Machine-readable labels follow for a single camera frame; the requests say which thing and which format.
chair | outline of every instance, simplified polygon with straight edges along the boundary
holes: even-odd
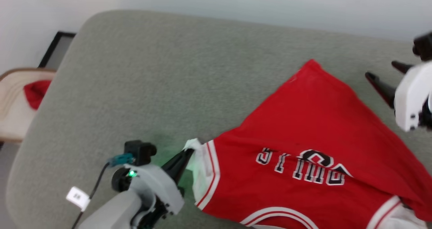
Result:
[[[27,84],[52,80],[55,70],[23,68],[0,75],[0,143],[20,143],[26,135],[36,110],[32,109],[23,91]]]

red cloth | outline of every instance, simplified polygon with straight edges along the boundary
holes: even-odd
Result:
[[[358,189],[361,194],[370,190],[375,191],[374,195],[397,195],[415,211],[419,219],[432,221],[432,178],[425,167],[349,86],[323,71],[314,60],[306,63],[261,103],[241,126],[215,138],[214,146],[214,154],[217,153],[219,160],[220,181],[203,211],[216,217],[240,221],[247,216],[246,212],[250,212],[247,210],[253,210],[253,206],[257,205],[260,208],[280,204],[318,206],[324,202],[333,205],[342,196],[347,197],[342,204],[358,201],[356,206],[364,206],[361,196],[349,190],[350,186],[357,184],[357,187],[364,188]],[[257,154],[265,153],[263,147],[274,153],[267,166],[255,160]],[[332,157],[334,164],[344,166],[350,174],[344,175],[347,180],[344,186],[330,188],[325,184],[321,186],[293,179],[298,156],[311,149]],[[275,169],[278,162],[282,162],[278,157],[283,153],[289,155],[285,157],[285,171],[282,174],[275,172]],[[285,176],[285,182],[272,186],[271,182],[279,176]],[[301,191],[301,186],[304,186],[304,191],[316,187],[309,197],[322,195],[322,199],[309,204],[301,200],[302,194],[296,196],[294,193]],[[293,193],[288,190],[291,187],[293,191],[296,189]],[[287,192],[279,193],[278,189]],[[261,192],[262,196],[253,197],[252,192],[255,191]],[[241,209],[236,207],[239,201],[244,202]],[[353,211],[345,208],[345,212],[334,215],[343,217]],[[311,216],[313,219],[323,217],[325,209],[304,210],[304,213],[311,215],[315,212],[318,214]]]
[[[44,80],[36,81],[24,86],[24,93],[26,94],[28,104],[32,109],[37,110],[39,108],[50,84],[51,81]]]

white label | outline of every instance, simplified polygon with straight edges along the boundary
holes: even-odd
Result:
[[[66,196],[66,199],[74,203],[79,208],[81,208],[81,211],[85,211],[85,209],[88,206],[88,203],[90,203],[88,195],[85,192],[83,192],[81,189],[77,188],[76,186],[73,186],[71,188],[71,190]]]

gray fabric surface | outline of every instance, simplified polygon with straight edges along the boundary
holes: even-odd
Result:
[[[402,75],[390,61],[417,63],[411,43],[145,11],[87,21],[71,44],[12,168],[7,205],[20,228],[70,228],[79,209],[72,186],[91,192],[108,157],[127,140],[156,144],[162,164],[189,138],[208,141],[238,126],[307,60],[349,84],[432,172],[432,135],[403,133],[364,78]],[[109,170],[85,217],[115,195]],[[193,205],[158,228],[241,228]]]

jersey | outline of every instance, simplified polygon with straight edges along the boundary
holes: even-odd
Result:
[[[259,229],[426,228],[432,220],[426,169],[313,60],[239,127],[185,148],[196,150],[188,165],[196,206],[215,217]]]

